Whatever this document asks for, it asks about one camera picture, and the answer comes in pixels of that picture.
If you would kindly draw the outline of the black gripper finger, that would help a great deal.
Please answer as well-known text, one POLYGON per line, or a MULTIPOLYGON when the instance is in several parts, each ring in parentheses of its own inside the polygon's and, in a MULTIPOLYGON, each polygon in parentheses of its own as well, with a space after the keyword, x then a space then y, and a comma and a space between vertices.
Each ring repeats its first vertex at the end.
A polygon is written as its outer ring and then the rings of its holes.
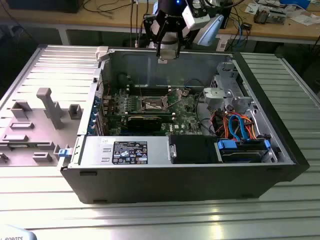
POLYGON ((177 37, 177 49, 175 52, 175 58, 177 59, 180 56, 180 51, 183 44, 183 29, 179 21, 177 21, 175 24, 175 32, 177 37))
POLYGON ((157 32, 157 35, 156 35, 156 44, 157 44, 157 48, 156 48, 156 56, 158 58, 160 58, 161 56, 161 42, 165 36, 165 34, 167 33, 167 30, 168 30, 168 22, 165 21, 163 24, 161 24, 159 26, 159 29, 158 29, 158 32, 157 32))

